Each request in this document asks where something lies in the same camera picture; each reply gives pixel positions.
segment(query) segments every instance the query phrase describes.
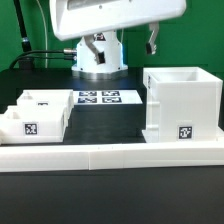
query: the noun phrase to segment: white container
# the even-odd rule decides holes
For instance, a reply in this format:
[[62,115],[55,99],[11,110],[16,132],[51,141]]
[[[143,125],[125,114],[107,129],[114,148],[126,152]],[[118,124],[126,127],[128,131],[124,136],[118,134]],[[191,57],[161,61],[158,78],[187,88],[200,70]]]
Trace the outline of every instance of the white container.
[[69,119],[74,107],[73,90],[24,90],[18,106],[63,106]]
[[9,106],[0,118],[2,144],[62,142],[68,125],[64,107]]
[[147,142],[216,140],[222,80],[197,67],[145,68]]

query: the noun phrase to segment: open white box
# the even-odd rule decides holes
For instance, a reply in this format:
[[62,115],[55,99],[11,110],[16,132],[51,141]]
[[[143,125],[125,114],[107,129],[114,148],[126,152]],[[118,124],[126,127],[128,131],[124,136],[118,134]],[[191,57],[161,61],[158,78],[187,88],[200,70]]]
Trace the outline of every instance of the open white box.
[[198,67],[145,68],[147,142],[216,140],[222,80]]
[[9,106],[0,118],[2,144],[62,142],[68,119],[64,107]]
[[73,90],[24,90],[18,106],[63,106],[69,119],[74,107]]

